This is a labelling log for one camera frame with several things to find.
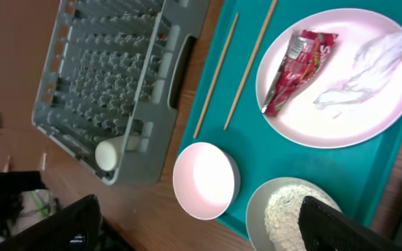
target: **barcode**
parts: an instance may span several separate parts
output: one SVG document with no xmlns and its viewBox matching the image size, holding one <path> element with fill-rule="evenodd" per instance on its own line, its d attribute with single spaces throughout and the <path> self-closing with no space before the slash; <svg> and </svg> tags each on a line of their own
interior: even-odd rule
<svg viewBox="0 0 402 251">
<path fill-rule="evenodd" d="M 296 39 L 288 50 L 288 57 L 296 60 L 300 55 L 302 48 L 304 47 L 304 41 L 301 38 Z"/>
</svg>

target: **red packet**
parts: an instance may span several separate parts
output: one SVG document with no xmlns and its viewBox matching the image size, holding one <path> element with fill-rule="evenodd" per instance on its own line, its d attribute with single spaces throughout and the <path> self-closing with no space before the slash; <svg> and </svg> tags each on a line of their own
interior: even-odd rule
<svg viewBox="0 0 402 251">
<path fill-rule="evenodd" d="M 276 116 L 288 98 L 317 73 L 334 47 L 337 34 L 294 32 L 266 96 L 262 113 Z"/>
</svg>

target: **white cup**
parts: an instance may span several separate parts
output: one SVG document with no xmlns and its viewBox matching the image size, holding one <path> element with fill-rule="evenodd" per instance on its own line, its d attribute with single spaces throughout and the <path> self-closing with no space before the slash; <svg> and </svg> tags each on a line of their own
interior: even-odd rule
<svg viewBox="0 0 402 251">
<path fill-rule="evenodd" d="M 102 141 L 96 147 L 97 165 L 105 171 L 115 169 L 120 162 L 122 156 L 122 144 L 124 136 L 115 137 Z M 140 138 L 138 136 L 128 136 L 127 151 L 134 151 L 138 148 Z"/>
</svg>

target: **brown wooden surface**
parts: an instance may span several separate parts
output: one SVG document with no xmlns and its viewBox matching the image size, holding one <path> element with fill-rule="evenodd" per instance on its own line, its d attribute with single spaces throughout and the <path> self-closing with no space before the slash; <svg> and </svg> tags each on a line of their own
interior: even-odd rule
<svg viewBox="0 0 402 251">
<path fill-rule="evenodd" d="M 15 170 L 34 170 L 47 155 L 45 182 L 64 204 L 94 193 L 103 215 L 137 250 L 251 250 L 249 242 L 217 221 L 183 212 L 172 190 L 172 166 L 223 1 L 211 0 L 191 55 L 162 180 L 150 187 L 108 187 L 31 125 L 31 111 L 59 0 L 0 1 L 0 170 L 7 155 Z M 402 204 L 402 148 L 372 228 L 389 235 Z"/>
</svg>

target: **chopstick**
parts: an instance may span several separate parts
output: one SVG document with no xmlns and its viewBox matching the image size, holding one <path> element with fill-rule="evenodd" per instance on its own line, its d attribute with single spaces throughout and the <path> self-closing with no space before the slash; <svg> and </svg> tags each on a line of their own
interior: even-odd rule
<svg viewBox="0 0 402 251">
<path fill-rule="evenodd" d="M 277 4 L 277 0 L 273 0 L 271 3 L 271 6 L 269 7 L 265 22 L 263 23 L 262 29 L 260 30 L 260 34 L 258 34 L 257 42 L 255 43 L 254 50 L 252 51 L 252 54 L 251 54 L 251 58 L 249 59 L 248 65 L 243 74 L 243 78 L 241 79 L 240 85 L 238 87 L 237 94 L 235 94 L 235 99 L 234 99 L 234 102 L 232 103 L 232 107 L 230 108 L 228 119 L 226 120 L 226 124 L 224 125 L 224 130 L 228 129 L 230 119 L 232 118 L 232 115 L 234 114 L 235 107 L 237 107 L 238 99 L 240 99 L 240 95 L 241 95 L 241 92 L 243 91 L 244 84 L 246 83 L 246 80 L 248 79 L 249 72 L 251 71 L 252 64 L 254 62 L 255 56 L 257 55 L 260 44 L 262 43 L 263 36 L 265 34 L 266 28 L 268 27 L 269 21 L 271 20 L 272 13 L 274 12 L 274 9 L 276 8 L 276 4 Z"/>
<path fill-rule="evenodd" d="M 216 86 L 216 80 L 218 80 L 218 76 L 220 75 L 221 66 L 223 66 L 224 58 L 225 58 L 226 52 L 229 48 L 230 40 L 232 38 L 232 34 L 234 33 L 235 25 L 237 24 L 237 20 L 238 20 L 238 13 L 235 14 L 234 22 L 232 23 L 232 26 L 230 27 L 228 38 L 226 39 L 226 43 L 223 46 L 223 51 L 221 52 L 220 61 L 218 62 L 218 65 L 216 66 L 214 78 L 212 79 L 212 82 L 210 84 L 209 92 L 207 93 L 207 97 L 204 102 L 204 106 L 202 107 L 201 115 L 198 120 L 198 124 L 196 125 L 195 133 L 193 134 L 193 139 L 196 139 L 198 137 L 198 134 L 200 133 L 202 122 L 204 121 L 204 117 L 206 116 L 206 111 L 209 106 L 210 100 L 212 98 L 212 93 L 214 92 L 214 89 Z"/>
</svg>

